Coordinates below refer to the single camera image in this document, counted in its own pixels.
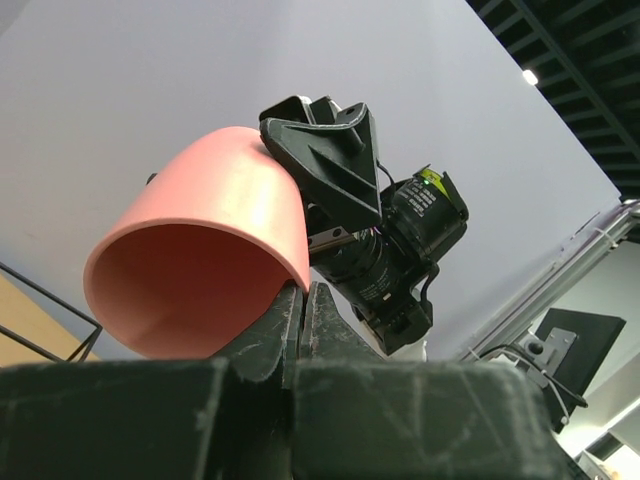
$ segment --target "camera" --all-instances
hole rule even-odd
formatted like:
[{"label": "camera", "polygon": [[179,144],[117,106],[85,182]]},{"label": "camera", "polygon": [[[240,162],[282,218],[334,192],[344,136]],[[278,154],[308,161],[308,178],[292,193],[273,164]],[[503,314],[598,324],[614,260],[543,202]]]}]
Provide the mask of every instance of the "camera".
[{"label": "camera", "polygon": [[[260,133],[300,188],[311,266],[351,303],[384,353],[420,340],[433,325],[427,289],[437,262],[467,229],[453,181],[429,166],[393,181],[363,103],[340,109],[330,97],[290,97],[261,113]],[[390,179],[382,192],[379,170]]]}]

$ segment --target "metal rod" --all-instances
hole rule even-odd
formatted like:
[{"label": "metal rod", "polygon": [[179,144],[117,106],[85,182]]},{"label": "metal rod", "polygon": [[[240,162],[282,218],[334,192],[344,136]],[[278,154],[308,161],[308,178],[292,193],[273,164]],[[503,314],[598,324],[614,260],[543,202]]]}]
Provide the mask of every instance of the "metal rod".
[{"label": "metal rod", "polygon": [[616,131],[611,127],[606,128],[593,128],[590,130],[582,130],[575,132],[576,137],[579,139],[583,138],[594,138],[594,137],[605,137],[607,135],[616,135]]},{"label": "metal rod", "polygon": [[562,117],[562,119],[565,121],[565,123],[569,123],[569,122],[575,122],[576,120],[586,120],[587,118],[596,118],[601,116],[600,110],[597,109],[593,109],[593,110],[587,110],[584,112],[576,112],[576,113],[570,113],[568,115],[564,115]]},{"label": "metal rod", "polygon": [[482,328],[456,356],[474,359],[481,352],[514,342],[531,323],[564,295],[611,251],[612,241],[620,241],[640,224],[640,201],[628,201],[610,214],[570,257],[547,270]]},{"label": "metal rod", "polygon": [[609,147],[592,147],[589,149],[591,155],[607,154],[607,153],[631,153],[626,145],[613,145]]},{"label": "metal rod", "polygon": [[101,333],[102,333],[102,327],[98,327],[93,331],[93,333],[91,334],[92,338],[87,344],[87,348],[85,348],[84,352],[82,352],[82,355],[80,355],[80,359],[79,359],[80,362],[84,362],[87,359],[87,357],[93,350],[93,347],[95,346],[96,342],[98,341],[98,337],[100,336]]},{"label": "metal rod", "polygon": [[619,62],[620,60],[624,60],[625,58],[632,57],[637,52],[638,52],[638,46],[632,43],[631,45],[620,48],[615,52],[611,52],[606,55],[599,56],[595,60],[592,60],[591,62],[587,63],[587,67],[589,68],[604,67],[606,65]]},{"label": "metal rod", "polygon": [[609,82],[605,82],[602,86],[607,90],[613,90],[620,87],[628,87],[640,82],[640,73],[631,73],[625,77],[618,77]]},{"label": "metal rod", "polygon": [[620,16],[618,17],[612,18],[608,22],[597,26],[593,30],[589,30],[582,35],[578,35],[569,42],[569,46],[571,48],[581,47],[637,21],[640,21],[640,8],[638,7],[628,10],[620,14]]},{"label": "metal rod", "polygon": [[[567,16],[569,12],[572,12],[572,15],[580,15],[580,11],[582,8],[584,8],[584,10],[582,10],[582,12],[584,12],[602,2],[603,0],[583,0],[582,2],[579,2],[579,5],[577,5],[576,7],[570,8],[569,10],[564,12],[564,14],[556,16],[555,25],[562,23],[562,21],[560,20],[561,17]],[[533,30],[538,32],[538,34],[542,38],[542,41],[547,45],[547,47],[555,52],[560,64],[571,74],[571,77],[578,84],[578,86],[585,92],[587,92],[589,99],[596,107],[596,111],[600,112],[604,119],[615,128],[622,141],[629,147],[636,158],[640,158],[640,144],[638,143],[636,138],[630,133],[629,129],[620,120],[620,118],[618,118],[617,114],[614,113],[609,104],[605,102],[600,92],[592,86],[593,83],[588,79],[588,72],[584,68],[580,68],[580,66],[576,64],[574,58],[567,54],[565,48],[560,42],[558,42],[555,35],[549,31],[548,27],[546,27],[543,22],[540,21],[540,18],[531,7],[531,4],[533,2],[531,0],[512,0],[512,3],[522,11],[525,19],[530,23]],[[592,62],[589,67],[595,68],[612,61],[617,61],[621,58],[626,58],[626,56],[634,53],[634,48],[636,47],[632,45],[608,55],[599,57],[597,60]],[[543,85],[543,82],[540,81],[538,83],[538,88],[542,88]],[[564,121],[569,122],[569,117],[570,115],[565,116]]]},{"label": "metal rod", "polygon": [[604,0],[583,0],[582,2],[578,2],[573,7],[565,10],[564,12],[556,15],[556,18],[553,20],[554,26],[564,25],[569,23],[574,18],[579,17],[583,13],[591,10],[592,8],[603,3]]},{"label": "metal rod", "polygon": [[70,305],[69,303],[65,302],[60,297],[58,297],[58,296],[54,295],[53,293],[51,293],[49,290],[46,290],[45,288],[41,287],[37,283],[29,280],[27,277],[25,277],[24,275],[16,272],[13,268],[5,265],[2,262],[0,262],[0,270],[3,270],[4,272],[8,273],[13,278],[15,278],[17,280],[20,280],[22,283],[24,283],[28,287],[34,289],[36,292],[40,293],[41,295],[44,295],[45,297],[47,297],[52,302],[57,303],[61,307],[64,307],[65,309],[67,309],[71,313],[77,315],[78,317],[82,318],[86,322],[89,322],[94,327],[99,327],[100,326],[100,324],[98,322],[96,322],[93,318],[88,316],[86,313],[81,312],[80,310],[75,308],[73,305]]},{"label": "metal rod", "polygon": [[560,105],[562,103],[571,102],[572,100],[578,100],[586,97],[587,94],[583,90],[577,90],[571,93],[565,93],[564,95],[558,95],[557,97],[549,97],[549,103],[551,105]]},{"label": "metal rod", "polygon": [[571,78],[571,75],[569,75],[569,72],[560,72],[560,73],[556,73],[555,75],[551,75],[550,77],[542,77],[538,82],[538,88],[549,87],[556,83],[569,80],[570,78]]},{"label": "metal rod", "polygon": [[640,99],[626,100],[618,105],[620,110],[636,110],[640,109]]},{"label": "metal rod", "polygon": [[514,42],[511,45],[509,45],[507,47],[507,51],[511,55],[513,55],[516,52],[522,50],[523,48],[528,47],[529,45],[531,45],[533,42],[535,42],[538,39],[539,39],[538,34],[536,32],[531,32],[531,33],[525,35],[524,37],[522,37],[517,42]]},{"label": "metal rod", "polygon": [[39,347],[38,345],[36,345],[35,343],[27,340],[26,338],[24,338],[22,335],[18,335],[15,332],[12,332],[11,330],[9,330],[6,327],[3,327],[2,325],[0,325],[0,334],[9,337],[11,340],[19,343],[20,345],[22,345],[23,347],[28,348],[29,350],[38,353],[39,355],[43,356],[44,358],[47,358],[49,360],[52,360],[54,362],[62,362],[62,358],[54,355],[53,353],[45,350],[42,347]]},{"label": "metal rod", "polygon": [[480,9],[478,15],[480,18],[484,18],[489,15],[500,3],[502,0],[489,0],[489,2]]},{"label": "metal rod", "polygon": [[616,187],[619,188],[625,188],[625,187],[640,187],[640,179],[638,179],[638,175],[629,175],[629,176],[625,176],[623,179],[617,179],[615,180],[615,184]]},{"label": "metal rod", "polygon": [[91,341],[91,338],[95,333],[96,331],[94,330],[93,332],[91,332],[91,334],[87,338],[85,338],[82,341],[80,345],[78,345],[78,347],[73,351],[73,353],[67,357],[67,362],[73,361],[73,359],[76,358],[76,356],[82,351],[82,349],[84,349],[87,345],[89,345],[89,342]]},{"label": "metal rod", "polygon": [[640,163],[612,163],[611,165],[603,165],[602,169],[606,172],[638,172],[640,173]]},{"label": "metal rod", "polygon": [[498,25],[492,28],[493,34],[497,37],[498,35],[503,34],[506,30],[509,30],[516,23],[522,20],[522,13],[516,11],[513,15],[506,18],[504,21],[500,22]]},{"label": "metal rod", "polygon": [[532,68],[533,70],[540,65],[543,65],[551,60],[555,59],[555,54],[553,52],[543,53],[542,55],[538,55],[537,57],[532,58],[531,60],[526,60],[522,62],[523,68]]}]

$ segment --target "wire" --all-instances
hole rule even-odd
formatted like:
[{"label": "wire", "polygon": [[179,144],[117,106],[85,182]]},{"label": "wire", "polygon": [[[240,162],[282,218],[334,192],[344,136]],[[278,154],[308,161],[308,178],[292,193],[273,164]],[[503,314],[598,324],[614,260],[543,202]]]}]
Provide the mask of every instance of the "wire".
[{"label": "wire", "polygon": [[433,283],[439,273],[440,267],[438,266],[438,264],[432,263],[431,269],[429,270],[429,276],[424,281],[424,283],[422,284],[422,288],[420,289],[420,306],[425,312],[429,312],[429,310],[431,310],[429,308],[429,301],[427,300],[427,288],[429,288],[429,285]]},{"label": "wire", "polygon": [[[527,365],[529,365],[530,367],[532,367],[532,368],[538,370],[539,372],[543,373],[543,371],[541,371],[533,362],[529,361],[528,359],[522,357],[519,354],[515,354],[514,352],[507,351],[504,348],[502,350],[500,350],[500,352],[503,352],[505,355],[512,355],[512,356],[516,357],[519,361],[524,362]],[[560,392],[558,391],[558,387],[556,387],[555,383],[549,382],[549,387],[553,391],[553,394],[555,395],[555,397],[558,399],[558,403],[560,404],[560,408],[562,409],[562,413],[564,414],[564,417],[562,417],[562,419],[560,420],[561,423],[563,425],[565,425],[565,426],[569,425],[569,417],[570,417],[570,415],[569,415],[569,409],[567,408],[567,404],[564,403],[564,400],[562,399],[562,396],[560,395]]]},{"label": "wire", "polygon": [[578,405],[579,407],[582,408],[587,408],[589,406],[589,404],[587,403],[587,401],[580,395],[577,395],[575,393],[573,393],[571,390],[569,390],[567,387],[565,387],[562,383],[560,383],[558,380],[556,380],[555,378],[553,378],[551,375],[549,375],[549,373],[547,373],[546,370],[541,369],[540,367],[538,367],[535,362],[533,361],[533,359],[531,357],[529,357],[529,355],[527,355],[527,352],[525,352],[522,348],[517,347],[515,345],[508,345],[508,344],[503,344],[503,345],[497,345],[495,347],[492,347],[484,352],[482,352],[479,357],[480,358],[484,358],[487,355],[492,354],[493,352],[496,352],[498,350],[506,350],[506,351],[511,351],[514,352],[516,355],[518,355],[519,357],[522,357],[522,360],[528,360],[528,362],[530,363],[530,365],[535,368],[536,370],[538,370],[547,380],[549,380],[549,382],[555,384],[555,386],[557,388],[559,388],[560,390],[562,390],[566,395],[568,395],[569,397],[571,397],[571,399],[576,403],[576,405]]},{"label": "wire", "polygon": [[391,196],[395,195],[395,193],[396,193],[396,182],[393,180],[393,177],[389,173],[389,170],[387,170],[387,168],[380,163],[380,160],[376,160],[376,165],[380,170],[382,170],[382,172],[389,179],[389,183],[390,183],[389,186],[391,187]]}]

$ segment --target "black metal frame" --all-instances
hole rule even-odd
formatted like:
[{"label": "black metal frame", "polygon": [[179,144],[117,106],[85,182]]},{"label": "black metal frame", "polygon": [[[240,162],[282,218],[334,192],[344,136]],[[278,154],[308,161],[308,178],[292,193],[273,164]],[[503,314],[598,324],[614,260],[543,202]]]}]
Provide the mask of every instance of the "black metal frame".
[{"label": "black metal frame", "polygon": [[85,322],[93,325],[93,327],[94,327],[93,332],[91,332],[91,334],[89,334],[89,336],[86,337],[80,343],[80,345],[78,345],[78,347],[71,353],[71,355],[69,355],[66,359],[55,355],[54,353],[48,351],[45,348],[42,348],[39,345],[36,345],[35,343],[30,341],[29,339],[24,338],[22,335],[19,335],[19,334],[15,333],[15,332],[9,330],[7,327],[2,326],[2,325],[0,325],[0,335],[4,335],[5,337],[10,338],[14,342],[19,343],[23,347],[26,347],[29,350],[31,350],[33,352],[36,352],[37,354],[41,355],[42,357],[44,357],[44,358],[46,358],[48,360],[51,360],[53,362],[73,362],[73,361],[83,362],[84,360],[86,360],[87,357],[89,356],[89,353],[91,353],[91,350],[93,349],[94,345],[98,341],[98,337],[102,333],[102,325],[100,325],[98,322],[96,322],[93,318],[89,317],[87,314],[85,314],[85,313],[81,312],[80,310],[78,310],[77,308],[75,308],[73,305],[70,305],[69,303],[65,302],[60,297],[58,297],[58,296],[54,295],[53,293],[51,293],[49,290],[41,287],[40,285],[38,285],[37,283],[35,283],[35,282],[31,281],[31,280],[29,280],[27,277],[25,277],[24,275],[16,272],[13,268],[5,265],[2,262],[0,262],[0,270],[2,270],[4,273],[9,274],[11,277],[13,277],[16,280],[20,281],[21,283],[25,284],[29,288],[35,290],[39,294],[45,296],[46,298],[48,298],[52,302],[60,305],[65,310],[73,313],[77,317],[80,317],[82,320],[84,320]]},{"label": "black metal frame", "polygon": [[[467,0],[618,187],[640,198],[637,2]],[[640,227],[627,239],[640,243]]]}]

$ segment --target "pink plastic cup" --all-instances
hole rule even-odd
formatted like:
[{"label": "pink plastic cup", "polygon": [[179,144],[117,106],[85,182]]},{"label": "pink plastic cup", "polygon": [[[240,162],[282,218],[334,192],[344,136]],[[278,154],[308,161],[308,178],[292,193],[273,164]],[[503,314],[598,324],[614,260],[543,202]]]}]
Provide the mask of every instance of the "pink plastic cup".
[{"label": "pink plastic cup", "polygon": [[257,130],[215,131],[178,155],[96,246],[84,271],[105,330],[149,358],[205,358],[270,306],[309,290],[300,191]]}]

